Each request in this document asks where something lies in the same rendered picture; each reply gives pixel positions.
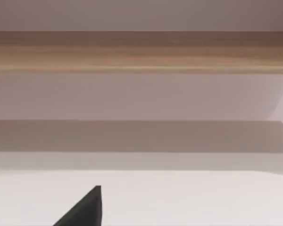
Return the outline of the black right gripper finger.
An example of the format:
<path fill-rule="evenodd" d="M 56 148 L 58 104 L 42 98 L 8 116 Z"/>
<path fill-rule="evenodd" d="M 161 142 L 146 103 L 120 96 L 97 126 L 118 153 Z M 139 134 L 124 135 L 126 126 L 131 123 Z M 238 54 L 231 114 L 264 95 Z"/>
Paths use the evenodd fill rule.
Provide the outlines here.
<path fill-rule="evenodd" d="M 101 226 L 101 186 L 95 186 L 53 226 Z"/>

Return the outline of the wooden shelf board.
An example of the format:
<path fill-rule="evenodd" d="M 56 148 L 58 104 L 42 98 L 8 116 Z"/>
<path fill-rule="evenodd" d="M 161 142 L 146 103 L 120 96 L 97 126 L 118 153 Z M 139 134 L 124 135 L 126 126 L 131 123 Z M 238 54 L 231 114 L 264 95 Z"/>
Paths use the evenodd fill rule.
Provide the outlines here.
<path fill-rule="evenodd" d="M 0 32 L 0 73 L 283 74 L 283 32 Z"/>

